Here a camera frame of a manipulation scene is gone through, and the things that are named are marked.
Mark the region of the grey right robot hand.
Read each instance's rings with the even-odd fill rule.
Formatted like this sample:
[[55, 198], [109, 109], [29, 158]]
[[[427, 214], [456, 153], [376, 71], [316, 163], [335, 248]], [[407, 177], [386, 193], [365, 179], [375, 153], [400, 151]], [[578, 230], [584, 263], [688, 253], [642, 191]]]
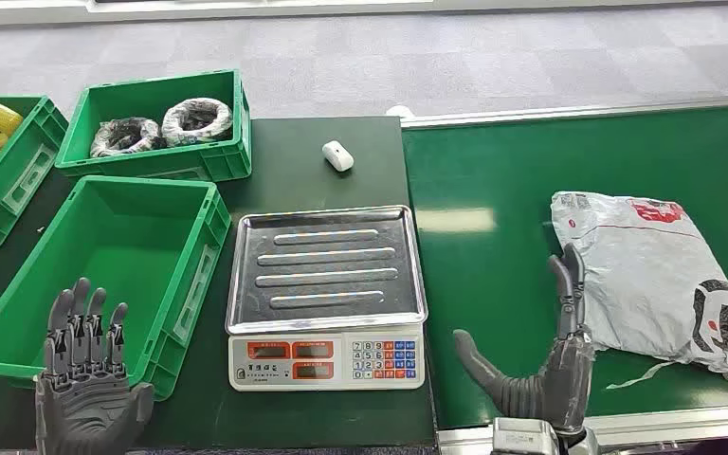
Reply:
[[548, 259], [557, 278], [560, 313], [552, 348], [538, 373], [507, 375], [481, 355], [466, 330], [454, 330], [453, 337], [464, 369], [502, 416], [543, 420], [556, 433], [575, 436], [583, 432], [594, 348], [585, 321], [584, 261], [572, 243], [564, 245], [562, 251], [562, 255]]

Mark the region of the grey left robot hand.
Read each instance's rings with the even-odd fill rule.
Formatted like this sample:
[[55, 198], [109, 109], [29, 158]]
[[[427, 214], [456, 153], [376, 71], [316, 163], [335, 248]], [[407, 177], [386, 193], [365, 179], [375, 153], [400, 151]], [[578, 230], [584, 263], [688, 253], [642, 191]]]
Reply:
[[151, 419], [155, 388], [130, 385], [124, 362], [128, 306], [105, 318], [106, 297], [81, 277], [51, 306], [35, 380], [41, 454], [124, 454]]

